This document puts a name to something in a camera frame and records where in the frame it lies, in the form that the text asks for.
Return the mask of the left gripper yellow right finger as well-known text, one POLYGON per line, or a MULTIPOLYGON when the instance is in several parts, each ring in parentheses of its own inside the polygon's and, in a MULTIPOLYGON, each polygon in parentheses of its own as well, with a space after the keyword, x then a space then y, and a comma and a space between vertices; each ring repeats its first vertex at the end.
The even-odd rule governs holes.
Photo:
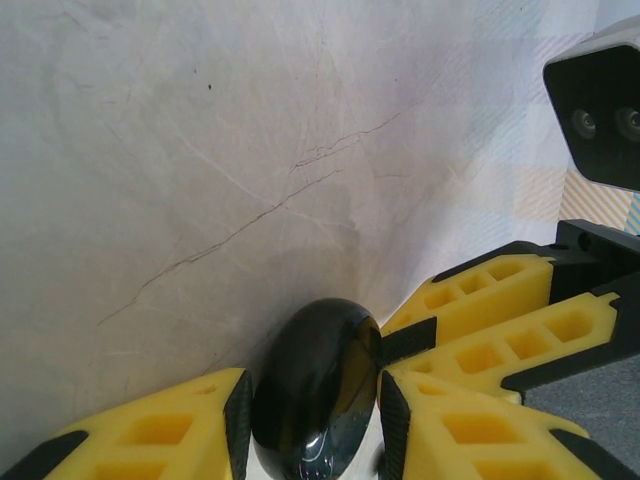
POLYGON ((379 407, 390 479, 617 479, 578 425, 426 374, 385 370, 379 407))

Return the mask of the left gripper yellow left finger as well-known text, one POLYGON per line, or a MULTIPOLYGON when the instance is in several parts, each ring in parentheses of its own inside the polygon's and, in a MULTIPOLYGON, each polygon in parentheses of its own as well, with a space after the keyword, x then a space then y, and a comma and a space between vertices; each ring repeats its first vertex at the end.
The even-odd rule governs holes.
POLYGON ((77 421, 5 479, 243 479, 252 378, 228 368, 77 421))

